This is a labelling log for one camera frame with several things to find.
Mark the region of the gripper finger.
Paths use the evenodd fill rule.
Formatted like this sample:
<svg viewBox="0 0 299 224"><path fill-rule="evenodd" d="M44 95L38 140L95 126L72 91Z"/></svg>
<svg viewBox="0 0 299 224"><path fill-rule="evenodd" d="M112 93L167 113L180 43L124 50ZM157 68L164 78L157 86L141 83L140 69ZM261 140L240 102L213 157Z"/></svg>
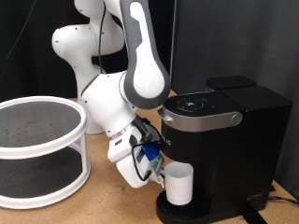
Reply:
<svg viewBox="0 0 299 224"><path fill-rule="evenodd" d="M160 184L162 187L164 187L164 178L161 174L151 174L150 180L154 181L154 182Z"/></svg>

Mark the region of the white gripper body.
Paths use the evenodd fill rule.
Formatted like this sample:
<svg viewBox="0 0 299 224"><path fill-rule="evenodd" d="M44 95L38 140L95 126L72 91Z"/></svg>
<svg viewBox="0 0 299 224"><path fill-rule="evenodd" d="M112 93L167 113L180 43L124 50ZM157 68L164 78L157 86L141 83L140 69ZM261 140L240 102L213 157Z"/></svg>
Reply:
<svg viewBox="0 0 299 224"><path fill-rule="evenodd" d="M136 163L135 167L133 157L131 155L127 155L126 157L116 162L117 168L122 177L132 188L135 189L141 188L148 184L148 180L141 180L139 176L145 176L149 164L149 160L146 156L144 156L141 162Z"/></svg>

